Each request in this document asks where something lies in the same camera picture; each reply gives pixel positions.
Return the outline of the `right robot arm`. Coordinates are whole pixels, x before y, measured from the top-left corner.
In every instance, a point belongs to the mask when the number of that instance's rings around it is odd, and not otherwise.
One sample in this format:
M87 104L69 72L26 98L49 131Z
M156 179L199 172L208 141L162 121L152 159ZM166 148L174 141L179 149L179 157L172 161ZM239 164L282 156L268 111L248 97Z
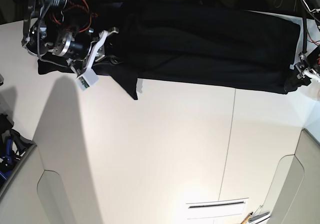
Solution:
M104 43L94 52L102 36L98 29L100 12L90 7L88 0L28 0L21 41L39 65L68 70L87 68L89 56L93 65L100 62L118 64L120 59Z

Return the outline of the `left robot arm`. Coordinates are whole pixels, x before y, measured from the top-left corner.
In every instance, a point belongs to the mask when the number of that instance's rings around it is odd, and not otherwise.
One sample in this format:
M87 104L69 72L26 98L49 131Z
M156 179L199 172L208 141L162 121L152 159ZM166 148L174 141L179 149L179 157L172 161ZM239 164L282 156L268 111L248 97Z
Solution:
M299 62L294 65L297 79L320 81L320 42L314 40L307 28L307 15L315 21L316 28L320 24L320 0L300 0L302 5L302 50Z

